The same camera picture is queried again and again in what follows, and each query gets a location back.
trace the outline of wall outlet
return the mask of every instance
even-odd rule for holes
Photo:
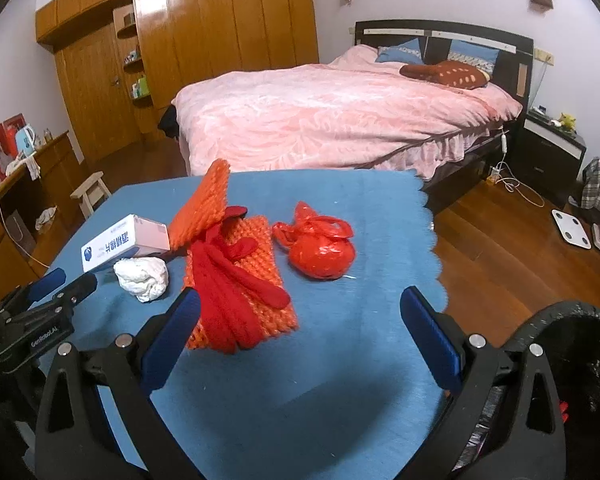
[[[542,50],[541,48],[534,49],[534,58],[551,66],[553,66],[555,63],[555,56],[551,52],[547,52],[546,50]]]

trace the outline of white box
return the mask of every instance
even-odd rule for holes
[[[166,225],[129,215],[82,246],[82,269],[101,270],[122,258],[157,256],[169,249]]]

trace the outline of orange mesh cloth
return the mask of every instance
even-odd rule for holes
[[[258,242],[258,248],[249,256],[238,260],[235,265],[256,278],[267,280],[273,285],[282,287],[282,278],[280,278],[273,255],[271,228],[267,219],[264,216],[236,219],[231,222],[224,233],[224,239],[229,244],[234,244],[240,238],[245,237],[255,238]],[[191,254],[188,253],[184,285],[195,288],[191,268]],[[266,339],[298,328],[298,318],[292,304],[282,310],[276,310],[251,297],[246,291],[245,296],[260,321]],[[207,346],[208,339],[206,338],[205,329],[202,323],[198,322],[187,341],[187,348],[206,348]]]
[[[177,251],[202,231],[222,220],[228,184],[229,163],[218,158],[209,166],[198,188],[169,225],[172,251]]]

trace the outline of bed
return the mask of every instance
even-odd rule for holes
[[[452,40],[499,50],[491,82],[460,90],[405,78],[375,63],[380,46],[418,38],[422,59],[446,59]],[[356,23],[355,46],[330,64],[231,72],[184,87],[173,105],[189,174],[218,157],[232,171],[414,169],[437,212],[501,156],[526,110],[530,38],[430,20]]]

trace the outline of blue gripper pad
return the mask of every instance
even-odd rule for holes
[[[40,301],[47,294],[53,292],[60,285],[64,285],[66,281],[66,274],[62,269],[54,269],[50,273],[45,274],[42,278],[36,282],[31,283],[29,286],[29,294],[27,295],[27,301],[29,303],[35,303]]]
[[[438,386],[458,393],[462,389],[462,359],[436,321],[438,314],[415,286],[404,289],[400,314]]]
[[[147,396],[167,382],[187,339],[200,319],[198,293],[192,288],[184,290],[169,311],[172,309],[164,327],[142,356],[140,388]]]

